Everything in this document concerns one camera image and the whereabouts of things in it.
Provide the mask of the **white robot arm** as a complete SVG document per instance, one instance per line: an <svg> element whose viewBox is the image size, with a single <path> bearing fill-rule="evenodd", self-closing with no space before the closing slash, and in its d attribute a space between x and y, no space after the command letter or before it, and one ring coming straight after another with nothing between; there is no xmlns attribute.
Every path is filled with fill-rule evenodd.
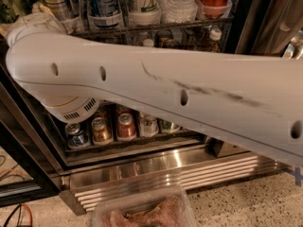
<svg viewBox="0 0 303 227"><path fill-rule="evenodd" d="M62 122L107 100L303 166L301 61L102 44L42 12L10 25L6 41L11 77Z"/></svg>

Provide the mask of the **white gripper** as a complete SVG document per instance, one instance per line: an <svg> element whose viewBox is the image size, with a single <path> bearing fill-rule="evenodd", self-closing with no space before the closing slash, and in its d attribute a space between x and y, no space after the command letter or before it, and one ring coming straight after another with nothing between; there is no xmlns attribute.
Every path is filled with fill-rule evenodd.
<svg viewBox="0 0 303 227"><path fill-rule="evenodd" d="M13 46L19 40L31 34L46 32L66 33L65 28L54 17L51 9L43 3L34 3L31 12L27 16L19 17L15 23L9 25L5 36L9 46Z"/></svg>

